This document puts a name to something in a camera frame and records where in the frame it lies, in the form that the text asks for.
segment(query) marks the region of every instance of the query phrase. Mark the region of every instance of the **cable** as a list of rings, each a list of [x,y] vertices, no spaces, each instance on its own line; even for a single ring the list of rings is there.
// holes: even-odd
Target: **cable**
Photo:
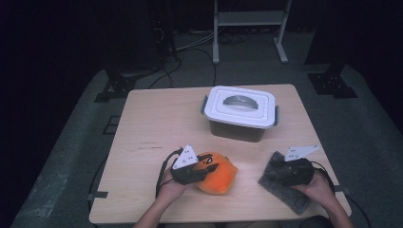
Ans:
[[[182,151],[183,151],[183,148],[181,148],[179,150],[175,150],[170,155],[168,155],[168,157],[165,159],[165,161],[163,161],[163,165],[161,166],[161,170],[160,170],[160,175],[158,177],[157,184],[155,185],[155,198],[158,197],[158,194],[160,193],[161,186],[173,180],[172,179],[172,180],[169,180],[169,181],[164,182],[163,184],[161,184],[161,181],[163,180],[163,174],[165,173],[166,166],[168,165],[168,161],[174,155],[181,155]]]
[[[325,172],[327,172],[327,170],[325,169],[325,167],[323,167],[323,165],[319,164],[318,162],[316,162],[316,161],[311,161],[311,163],[315,163],[315,164],[319,165],[320,167],[322,167],[322,169],[323,169]]]
[[[148,87],[148,89],[150,89],[152,86],[154,86],[158,81],[160,81],[160,80],[161,80],[163,77],[165,77],[165,76],[168,76],[170,84],[171,84],[171,85],[173,84],[173,81],[172,81],[172,78],[171,78],[170,74],[173,73],[173,72],[175,72],[176,70],[178,70],[179,67],[181,67],[181,65],[182,65],[182,60],[181,60],[179,57],[177,57],[177,59],[179,60],[178,66],[177,66],[174,70],[172,70],[171,72],[167,72],[166,70],[164,70],[164,71],[165,71],[165,74],[164,74],[163,76],[159,77],[158,79],[156,79],[156,80]]]
[[[105,158],[102,160],[101,164],[98,166],[97,170],[95,171],[94,177],[92,178],[91,184],[89,185],[89,190],[88,190],[88,195],[91,195],[92,192],[92,186],[94,185],[95,178],[98,176],[98,173],[101,170],[101,167],[106,163],[108,155],[105,156]],[[91,212],[91,200],[88,200],[88,213]]]
[[[164,37],[163,30],[162,30],[162,29],[160,29],[160,28],[154,28],[154,30],[158,30],[158,31],[160,31],[160,32],[161,32],[161,38],[160,38],[160,41],[155,41],[155,43],[157,43],[157,44],[161,44],[161,41],[163,40],[163,37]]]
[[[249,40],[249,33],[246,32],[244,35],[246,36],[246,38],[242,38],[238,35],[233,35],[230,33],[224,33],[222,36],[219,37],[219,43],[226,46],[235,46]]]
[[[177,51],[181,51],[181,50],[184,50],[184,49],[187,49],[187,48],[191,48],[191,47],[200,45],[202,43],[205,43],[205,42],[211,40],[213,38],[213,31],[206,31],[206,32],[210,32],[210,34],[207,35],[206,37],[201,38],[200,40],[197,40],[197,41],[191,43],[190,45],[187,45],[187,46],[184,46],[184,47],[177,47]]]
[[[367,221],[368,227],[369,227],[369,228],[372,228],[373,226],[372,226],[372,224],[371,224],[370,218],[368,218],[367,214],[366,214],[365,211],[361,208],[361,206],[359,206],[359,204],[358,204],[352,197],[350,197],[350,196],[348,196],[348,195],[345,195],[345,196],[346,196],[346,199],[349,200],[349,201],[351,201],[351,202],[356,206],[356,208],[358,208],[358,210],[361,212],[361,214],[364,216],[365,220]]]
[[[212,64],[212,66],[213,66],[213,68],[214,68],[213,86],[216,86],[216,80],[217,80],[217,68],[216,68],[216,65],[214,64],[214,62],[213,62],[213,58],[211,58],[210,54],[208,54],[208,53],[207,53],[207,51],[202,50],[202,49],[199,49],[199,48],[185,49],[185,50],[182,50],[182,51],[180,51],[180,52],[183,52],[183,51],[186,51],[186,50],[197,50],[197,51],[201,51],[201,52],[203,52],[204,54],[206,54],[206,55],[207,55],[207,57],[210,59],[211,64]]]

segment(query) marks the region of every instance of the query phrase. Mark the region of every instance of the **floor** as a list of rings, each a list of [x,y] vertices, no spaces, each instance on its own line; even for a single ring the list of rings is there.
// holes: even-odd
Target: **floor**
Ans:
[[[178,48],[206,34],[176,34]],[[283,39],[289,63],[280,62],[273,32],[221,38],[220,63],[212,65],[211,42],[167,58],[165,70],[138,80],[135,89],[292,84],[297,88],[321,144],[343,188],[364,209],[373,227],[399,227],[403,198],[403,136],[389,119],[363,77],[344,67],[341,77],[357,98],[317,95],[308,73],[324,72],[327,65],[306,66],[313,32],[286,32]],[[104,71],[94,75],[72,112],[46,165],[12,227],[94,227],[88,220],[88,195],[97,189],[104,160],[113,142],[125,99],[94,103],[107,83]],[[356,227],[367,227],[360,210],[351,203]],[[99,227],[130,227],[104,224]],[[280,225],[297,227],[298,221]]]

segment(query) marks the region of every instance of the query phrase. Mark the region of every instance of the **table leg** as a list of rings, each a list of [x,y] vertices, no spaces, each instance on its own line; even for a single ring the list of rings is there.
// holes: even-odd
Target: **table leg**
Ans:
[[[276,48],[278,50],[279,58],[283,64],[288,63],[288,58],[287,58],[287,55],[285,54],[284,48],[282,47],[281,41],[282,41],[282,37],[284,35],[285,26],[287,25],[288,15],[290,13],[290,8],[291,8],[291,2],[292,2],[292,0],[287,1],[287,6],[285,7],[285,11],[282,16],[282,21],[281,21],[281,26],[279,28],[278,37],[274,38]]]

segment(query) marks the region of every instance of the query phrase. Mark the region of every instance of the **white tag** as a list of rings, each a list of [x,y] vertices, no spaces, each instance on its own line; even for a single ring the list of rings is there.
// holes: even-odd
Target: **white tag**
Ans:
[[[319,149],[318,145],[308,145],[299,147],[290,147],[288,153],[285,155],[284,160],[286,162],[298,160],[304,158],[305,156],[311,154],[312,152]]]
[[[187,165],[197,163],[198,161],[198,157],[196,156],[192,146],[187,145],[172,167],[173,169],[180,169]]]

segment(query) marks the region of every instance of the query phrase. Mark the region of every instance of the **orange plush toy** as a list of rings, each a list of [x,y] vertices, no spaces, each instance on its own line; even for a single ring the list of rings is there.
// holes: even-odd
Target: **orange plush toy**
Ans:
[[[209,173],[205,180],[198,182],[197,186],[204,192],[213,195],[224,195],[231,188],[232,182],[238,173],[238,168],[227,157],[217,152],[205,152],[200,154],[212,155],[211,157],[196,163],[194,170],[205,169],[208,165],[218,164],[217,169]]]

